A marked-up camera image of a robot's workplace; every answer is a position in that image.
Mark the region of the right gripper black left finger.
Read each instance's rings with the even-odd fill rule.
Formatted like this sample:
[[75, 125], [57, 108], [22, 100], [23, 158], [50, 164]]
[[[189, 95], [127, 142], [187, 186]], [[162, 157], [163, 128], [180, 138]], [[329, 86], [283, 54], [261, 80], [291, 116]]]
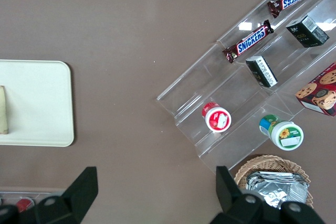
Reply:
[[86, 167], [60, 196], [45, 198], [34, 208], [36, 222], [81, 223], [97, 195], [97, 168]]

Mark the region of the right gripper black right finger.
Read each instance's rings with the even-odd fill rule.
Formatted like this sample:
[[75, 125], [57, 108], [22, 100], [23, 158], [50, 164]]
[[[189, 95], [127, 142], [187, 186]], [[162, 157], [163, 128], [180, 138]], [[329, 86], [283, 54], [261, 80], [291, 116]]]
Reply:
[[263, 223], [263, 202], [243, 194], [226, 166], [216, 167], [216, 194], [222, 208], [211, 223]]

